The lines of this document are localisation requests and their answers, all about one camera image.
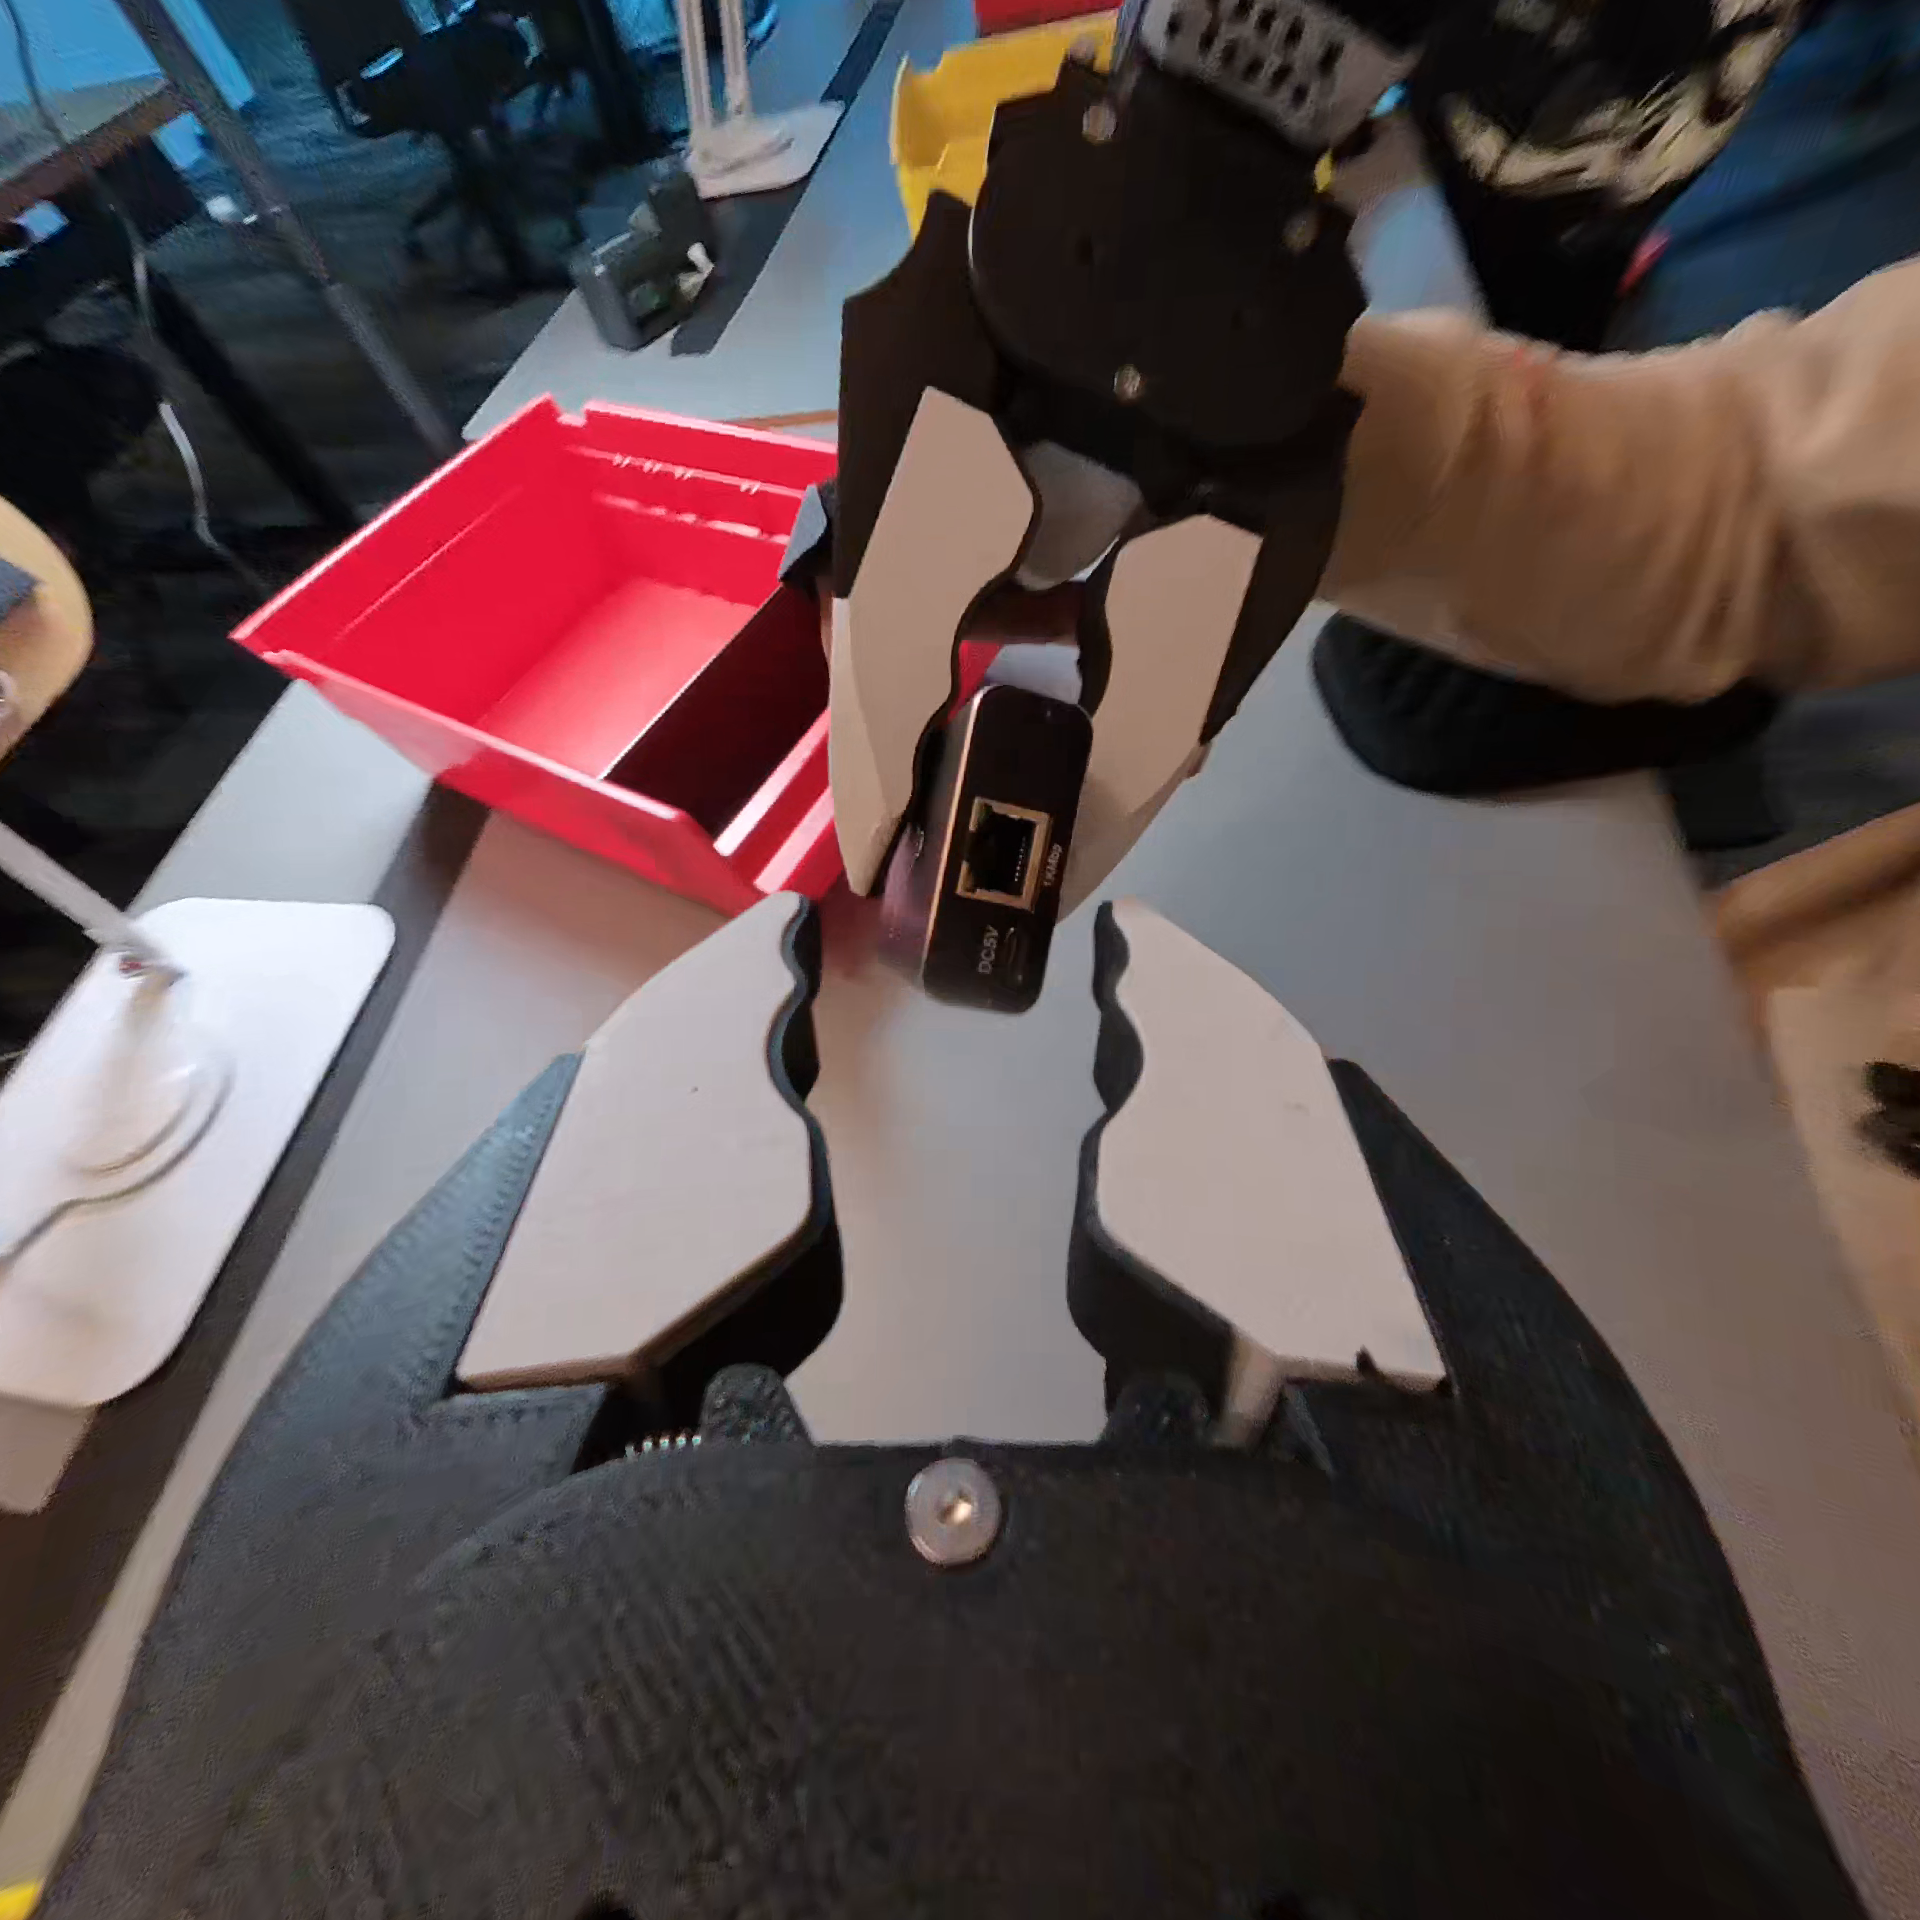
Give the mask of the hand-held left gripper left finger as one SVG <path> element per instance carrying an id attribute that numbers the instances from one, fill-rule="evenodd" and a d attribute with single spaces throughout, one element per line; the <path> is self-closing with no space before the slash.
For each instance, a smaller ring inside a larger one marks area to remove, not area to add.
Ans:
<path id="1" fill-rule="evenodd" d="M 582 1048 L 454 1379 L 470 1392 L 702 1395 L 790 1377 L 841 1309 L 809 1094 L 822 929 L 760 899 L 621 1001 Z"/>

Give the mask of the red plastic bin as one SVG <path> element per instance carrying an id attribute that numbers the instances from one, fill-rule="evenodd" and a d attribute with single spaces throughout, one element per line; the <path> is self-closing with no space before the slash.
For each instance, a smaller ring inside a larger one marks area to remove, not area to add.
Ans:
<path id="1" fill-rule="evenodd" d="M 233 630 L 444 786 L 736 915 L 822 899 L 826 712 L 711 838 L 604 774 L 751 613 L 833 449 L 538 397 Z"/>

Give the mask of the wooden chair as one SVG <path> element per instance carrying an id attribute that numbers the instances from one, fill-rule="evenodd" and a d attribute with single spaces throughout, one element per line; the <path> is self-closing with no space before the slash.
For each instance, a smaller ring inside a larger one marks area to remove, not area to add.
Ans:
<path id="1" fill-rule="evenodd" d="M 15 752 L 73 688 L 92 657 L 86 589 L 20 507 L 1 502 L 1 755 Z"/>

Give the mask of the black ethernet adapter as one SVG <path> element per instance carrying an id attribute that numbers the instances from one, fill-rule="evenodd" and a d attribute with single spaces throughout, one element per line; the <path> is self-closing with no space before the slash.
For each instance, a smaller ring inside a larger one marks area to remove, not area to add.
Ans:
<path id="1" fill-rule="evenodd" d="M 1008 1017 L 1037 1000 L 1090 742 L 1076 705 L 1001 683 L 938 731 L 880 889 L 882 948 L 922 995 Z"/>

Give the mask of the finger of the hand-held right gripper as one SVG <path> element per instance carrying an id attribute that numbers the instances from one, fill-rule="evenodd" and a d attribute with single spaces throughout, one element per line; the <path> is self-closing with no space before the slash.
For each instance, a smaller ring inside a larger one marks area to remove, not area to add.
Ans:
<path id="1" fill-rule="evenodd" d="M 992 417 L 926 392 L 847 593 L 831 602 L 826 763 L 847 889 L 872 896 L 952 697 L 957 634 L 1005 580 L 1037 497 Z"/>
<path id="2" fill-rule="evenodd" d="M 1257 553 L 1254 534 L 1189 517 L 1117 545 L 1094 577 L 1108 677 L 1093 712 L 1062 915 L 1093 899 L 1205 757 L 1205 723 Z"/>

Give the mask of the white metal stand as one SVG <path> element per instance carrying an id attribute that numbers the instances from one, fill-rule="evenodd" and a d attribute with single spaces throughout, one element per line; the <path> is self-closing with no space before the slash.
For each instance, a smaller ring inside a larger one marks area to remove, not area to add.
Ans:
<path id="1" fill-rule="evenodd" d="M 192 1331 L 392 958 L 375 902 L 130 917 L 13 829 L 4 875 L 93 960 L 1 1092 L 1 1507 L 47 1507 Z"/>
<path id="2" fill-rule="evenodd" d="M 722 86 L 712 86 L 705 5 L 676 3 L 679 67 L 688 110 L 685 171 L 702 201 L 773 195 L 809 179 L 845 115 L 821 100 L 788 113 L 757 113 L 745 6 L 714 6 Z"/>

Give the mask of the dark cloth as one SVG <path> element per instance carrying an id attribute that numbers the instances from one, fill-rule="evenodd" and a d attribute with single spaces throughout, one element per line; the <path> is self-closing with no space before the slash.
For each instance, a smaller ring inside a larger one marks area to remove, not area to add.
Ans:
<path id="1" fill-rule="evenodd" d="M 1785 828 L 1762 740 L 1780 699 L 1742 683 L 1705 705 L 1590 705 L 1454 664 L 1333 614 L 1312 683 L 1350 755 L 1376 778 L 1445 801 L 1503 801 L 1655 774 L 1695 856 L 1759 848 Z"/>

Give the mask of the black office chair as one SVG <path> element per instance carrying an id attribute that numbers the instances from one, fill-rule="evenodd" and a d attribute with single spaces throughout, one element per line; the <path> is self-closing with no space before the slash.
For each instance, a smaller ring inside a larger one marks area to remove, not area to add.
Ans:
<path id="1" fill-rule="evenodd" d="M 404 137 L 444 181 L 400 225 L 418 269 L 445 227 L 457 273 L 506 299 L 561 293 L 591 184 L 658 154 L 658 125 L 609 5 L 288 3 L 343 133 Z"/>

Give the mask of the dark label printer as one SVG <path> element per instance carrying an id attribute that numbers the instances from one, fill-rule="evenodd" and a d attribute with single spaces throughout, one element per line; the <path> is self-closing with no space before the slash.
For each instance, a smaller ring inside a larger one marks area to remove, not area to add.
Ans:
<path id="1" fill-rule="evenodd" d="M 609 240 L 578 244 L 567 256 L 572 288 L 597 339 L 617 353 L 637 353 L 681 325 L 714 267 L 711 211 L 681 168 L 650 184 Z"/>

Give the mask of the person's black printed shirt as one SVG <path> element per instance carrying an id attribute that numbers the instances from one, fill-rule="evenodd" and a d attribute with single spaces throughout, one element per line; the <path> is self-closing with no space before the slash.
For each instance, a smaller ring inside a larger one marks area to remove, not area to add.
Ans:
<path id="1" fill-rule="evenodd" d="M 1407 115 L 1485 317 L 1590 349 L 1660 219 L 1825 5 L 1440 5 Z"/>

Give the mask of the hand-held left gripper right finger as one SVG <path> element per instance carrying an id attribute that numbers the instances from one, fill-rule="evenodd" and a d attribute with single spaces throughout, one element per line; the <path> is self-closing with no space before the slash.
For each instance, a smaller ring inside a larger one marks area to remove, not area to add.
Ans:
<path id="1" fill-rule="evenodd" d="M 1108 1409 L 1182 1382 L 1253 1444 L 1298 1382 L 1447 1379 L 1333 1062 L 1248 974 L 1136 899 L 1094 912 L 1094 1092 L 1069 1314 Z"/>

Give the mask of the yellow plastic bin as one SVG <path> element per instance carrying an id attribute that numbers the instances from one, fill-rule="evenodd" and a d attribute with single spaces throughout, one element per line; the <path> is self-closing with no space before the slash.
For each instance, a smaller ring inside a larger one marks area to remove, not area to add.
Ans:
<path id="1" fill-rule="evenodd" d="M 927 68 L 902 64 L 889 144 L 906 235 L 919 238 L 937 197 L 976 204 L 1001 105 L 1049 92 L 1074 54 L 1103 74 L 1114 29 L 1117 12 L 1066 16 L 952 46 Z"/>

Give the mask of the black bin divider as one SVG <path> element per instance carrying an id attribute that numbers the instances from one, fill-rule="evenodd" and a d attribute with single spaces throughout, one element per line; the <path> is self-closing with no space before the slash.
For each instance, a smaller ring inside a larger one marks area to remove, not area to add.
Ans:
<path id="1" fill-rule="evenodd" d="M 604 780 L 720 838 L 826 708 L 821 610 L 781 582 Z"/>

